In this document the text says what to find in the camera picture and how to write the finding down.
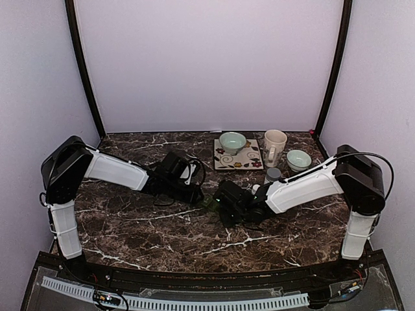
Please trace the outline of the small white pill bottle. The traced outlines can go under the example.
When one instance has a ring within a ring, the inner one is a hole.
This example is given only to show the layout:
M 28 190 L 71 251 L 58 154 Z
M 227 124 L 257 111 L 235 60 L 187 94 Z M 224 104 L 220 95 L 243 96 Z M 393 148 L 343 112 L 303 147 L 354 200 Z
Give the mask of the small white pill bottle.
M 256 192 L 258 191 L 259 187 L 260 187 L 260 185 L 258 185 L 258 184 L 253 185 L 252 186 L 252 190 L 251 190 L 252 194 L 256 194 Z

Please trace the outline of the green weekly pill organizer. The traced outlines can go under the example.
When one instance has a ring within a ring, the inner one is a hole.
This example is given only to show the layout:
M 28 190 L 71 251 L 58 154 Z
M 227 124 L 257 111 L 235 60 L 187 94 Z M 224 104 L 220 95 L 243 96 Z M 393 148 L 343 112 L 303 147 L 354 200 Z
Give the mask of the green weekly pill organizer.
M 203 208 L 208 209 L 209 211 L 212 212 L 217 212 L 218 208 L 220 207 L 219 203 L 217 200 L 213 199 L 212 196 L 206 196 L 201 202 L 200 202 L 201 206 Z

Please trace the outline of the large grey-capped pill bottle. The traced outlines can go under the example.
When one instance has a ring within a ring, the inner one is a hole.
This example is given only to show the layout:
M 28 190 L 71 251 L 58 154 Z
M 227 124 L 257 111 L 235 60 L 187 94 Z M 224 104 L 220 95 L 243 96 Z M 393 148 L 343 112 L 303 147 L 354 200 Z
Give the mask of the large grey-capped pill bottle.
M 264 184 L 273 183 L 281 179 L 281 170 L 276 167 L 267 168 Z

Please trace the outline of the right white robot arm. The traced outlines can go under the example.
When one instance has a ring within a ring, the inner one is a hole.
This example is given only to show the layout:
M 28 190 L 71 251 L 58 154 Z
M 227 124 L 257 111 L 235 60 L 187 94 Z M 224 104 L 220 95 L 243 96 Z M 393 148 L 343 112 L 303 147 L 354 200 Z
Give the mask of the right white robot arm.
M 341 259 L 331 267 L 331 276 L 345 281 L 356 270 L 375 221 L 386 206 L 391 190 L 384 188 L 383 171 L 371 152 L 350 145 L 338 147 L 323 163 L 285 179 L 259 186 L 255 192 L 224 180 L 213 199 L 219 205 L 224 227 L 243 222 L 259 224 L 293 207 L 331 195 L 342 194 L 350 215 L 341 249 Z

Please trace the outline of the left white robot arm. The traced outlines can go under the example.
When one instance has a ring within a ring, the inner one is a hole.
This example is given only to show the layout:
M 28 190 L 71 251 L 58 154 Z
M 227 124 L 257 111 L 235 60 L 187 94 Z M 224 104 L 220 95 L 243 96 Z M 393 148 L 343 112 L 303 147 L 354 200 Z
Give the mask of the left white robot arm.
M 174 152 L 161 161 L 142 165 L 101 152 L 76 135 L 68 138 L 41 164 L 43 192 L 39 195 L 60 254 L 69 260 L 66 272 L 77 282 L 91 278 L 91 267 L 79 258 L 83 250 L 75 216 L 78 190 L 87 180 L 194 205 L 204 199 L 203 183 L 195 178 L 205 171 L 198 159 L 185 159 Z

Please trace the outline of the floral square ceramic plate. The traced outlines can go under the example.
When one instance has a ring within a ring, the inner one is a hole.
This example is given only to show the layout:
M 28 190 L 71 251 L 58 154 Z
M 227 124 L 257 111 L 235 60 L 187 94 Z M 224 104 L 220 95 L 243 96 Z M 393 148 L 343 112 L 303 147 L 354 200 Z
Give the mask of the floral square ceramic plate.
M 213 166 L 216 171 L 226 170 L 262 170 L 263 158 L 257 139 L 248 139 L 246 146 L 236 155 L 228 154 L 215 139 L 213 144 Z

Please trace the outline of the celadon bowl on plate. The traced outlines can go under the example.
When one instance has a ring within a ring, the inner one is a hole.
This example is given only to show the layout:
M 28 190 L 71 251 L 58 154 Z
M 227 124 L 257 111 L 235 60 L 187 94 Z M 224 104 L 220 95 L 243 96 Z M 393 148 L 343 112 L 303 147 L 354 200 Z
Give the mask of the celadon bowl on plate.
M 219 143 L 227 154 L 236 155 L 246 145 L 246 137 L 237 132 L 226 132 L 219 137 Z

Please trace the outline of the cream ceramic mug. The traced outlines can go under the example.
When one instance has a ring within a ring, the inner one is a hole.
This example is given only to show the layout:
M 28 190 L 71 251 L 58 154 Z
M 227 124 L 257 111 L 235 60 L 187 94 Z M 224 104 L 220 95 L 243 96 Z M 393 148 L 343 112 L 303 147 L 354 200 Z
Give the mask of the cream ceramic mug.
M 263 159 L 265 166 L 277 167 L 287 143 L 287 135 L 279 130 L 268 130 L 265 132 L 264 140 Z

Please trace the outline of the celadon bowl on table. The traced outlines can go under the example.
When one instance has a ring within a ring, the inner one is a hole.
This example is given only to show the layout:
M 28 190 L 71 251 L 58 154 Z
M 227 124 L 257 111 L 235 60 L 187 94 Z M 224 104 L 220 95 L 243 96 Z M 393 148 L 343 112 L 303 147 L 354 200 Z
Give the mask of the celadon bowl on table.
M 302 150 L 290 150 L 287 152 L 287 164 L 294 172 L 307 170 L 311 163 L 311 156 Z

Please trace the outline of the black front rail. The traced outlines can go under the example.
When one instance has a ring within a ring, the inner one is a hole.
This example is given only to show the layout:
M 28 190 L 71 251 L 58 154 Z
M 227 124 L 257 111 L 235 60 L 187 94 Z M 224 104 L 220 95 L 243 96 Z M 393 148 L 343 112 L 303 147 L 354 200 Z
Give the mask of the black front rail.
M 386 260 L 383 251 L 368 251 L 358 261 L 336 260 L 323 264 L 280 270 L 237 273 L 170 273 L 111 267 L 84 262 L 72 267 L 57 255 L 39 252 L 35 267 L 42 266 L 59 277 L 97 283 L 100 287 L 134 292 L 149 287 L 170 290 L 236 290 L 282 287 L 286 290 L 319 290 L 329 285 L 363 278 L 367 268 Z

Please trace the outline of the left black frame post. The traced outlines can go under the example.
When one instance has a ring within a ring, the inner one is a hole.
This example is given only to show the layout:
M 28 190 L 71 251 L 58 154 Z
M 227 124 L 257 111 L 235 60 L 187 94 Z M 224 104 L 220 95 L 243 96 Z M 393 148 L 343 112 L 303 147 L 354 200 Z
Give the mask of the left black frame post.
M 65 0 L 64 3 L 72 46 L 88 107 L 99 138 L 103 139 L 106 136 L 106 131 L 104 129 L 103 121 L 99 113 L 99 108 L 91 85 L 91 80 L 89 78 L 88 68 L 82 48 L 82 40 L 78 27 L 77 14 L 75 12 L 75 2 L 74 0 Z

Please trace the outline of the black frame post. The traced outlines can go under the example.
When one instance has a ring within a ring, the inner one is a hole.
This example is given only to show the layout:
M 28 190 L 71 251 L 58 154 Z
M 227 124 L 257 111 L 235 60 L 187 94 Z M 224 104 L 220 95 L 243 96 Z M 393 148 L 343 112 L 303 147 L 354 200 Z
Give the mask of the black frame post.
M 346 47 L 346 40 L 348 37 L 348 30 L 350 25 L 351 19 L 351 11 L 353 7 L 352 0 L 343 0 L 343 7 L 342 7 L 342 15 L 340 19 L 340 26 L 337 38 L 337 44 L 335 47 L 335 53 L 333 57 L 333 63 L 331 66 L 331 71 L 329 75 L 329 80 L 327 82 L 326 92 L 324 95 L 324 99 L 322 102 L 322 107 L 320 109 L 320 113 L 316 122 L 316 126 L 314 129 L 314 134 L 317 137 L 320 137 L 322 134 L 322 130 L 324 129 L 324 124 L 326 122 L 331 101 L 333 99 L 333 95 L 335 92 L 338 76 L 340 73 L 340 68 L 342 64 L 342 59 L 344 55 L 344 49 Z
M 75 2 L 74 0 L 65 0 L 64 3 L 72 46 L 88 107 L 99 138 L 103 139 L 106 136 L 106 131 L 104 129 L 103 121 L 99 113 L 99 108 L 91 85 L 91 80 L 89 78 L 88 68 L 82 48 L 82 40 L 78 27 L 77 14 L 75 12 Z

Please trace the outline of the right black frame post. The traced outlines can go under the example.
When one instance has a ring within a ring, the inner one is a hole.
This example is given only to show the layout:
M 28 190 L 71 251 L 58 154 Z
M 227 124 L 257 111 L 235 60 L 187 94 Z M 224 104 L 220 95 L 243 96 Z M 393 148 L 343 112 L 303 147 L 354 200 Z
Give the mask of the right black frame post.
M 333 57 L 333 63 L 331 66 L 331 71 L 329 75 L 329 80 L 327 82 L 326 92 L 324 95 L 324 99 L 322 102 L 322 107 L 320 109 L 320 113 L 316 122 L 316 126 L 314 129 L 314 134 L 317 137 L 320 137 L 322 134 L 322 130 L 324 129 L 324 124 L 326 122 L 331 101 L 333 99 L 333 95 L 335 92 L 338 76 L 340 73 L 340 68 L 342 64 L 342 59 L 344 55 L 344 49 L 346 47 L 346 40 L 348 37 L 348 30 L 350 25 L 351 19 L 351 11 L 353 7 L 352 0 L 343 0 L 343 7 L 342 7 L 342 15 L 340 19 L 340 26 L 337 38 L 337 44 L 335 47 L 335 53 Z

